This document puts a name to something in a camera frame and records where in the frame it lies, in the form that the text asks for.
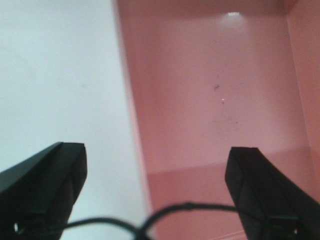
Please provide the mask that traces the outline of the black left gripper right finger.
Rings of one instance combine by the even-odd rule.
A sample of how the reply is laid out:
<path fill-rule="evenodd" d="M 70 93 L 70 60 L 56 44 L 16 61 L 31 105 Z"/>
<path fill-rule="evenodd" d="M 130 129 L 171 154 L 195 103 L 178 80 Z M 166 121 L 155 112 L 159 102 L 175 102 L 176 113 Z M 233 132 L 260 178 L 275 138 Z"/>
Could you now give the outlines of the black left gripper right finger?
<path fill-rule="evenodd" d="M 318 240 L 320 205 L 256 147 L 232 147 L 225 182 L 249 240 Z"/>

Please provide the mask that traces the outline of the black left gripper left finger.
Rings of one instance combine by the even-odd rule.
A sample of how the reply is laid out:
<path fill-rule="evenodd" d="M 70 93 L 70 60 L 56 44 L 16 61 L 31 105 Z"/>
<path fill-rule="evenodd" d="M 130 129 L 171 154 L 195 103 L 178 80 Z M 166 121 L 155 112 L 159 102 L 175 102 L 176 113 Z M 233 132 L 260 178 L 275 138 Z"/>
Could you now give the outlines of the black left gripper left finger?
<path fill-rule="evenodd" d="M 0 173 L 0 238 L 58 240 L 87 178 L 83 143 L 57 142 Z"/>

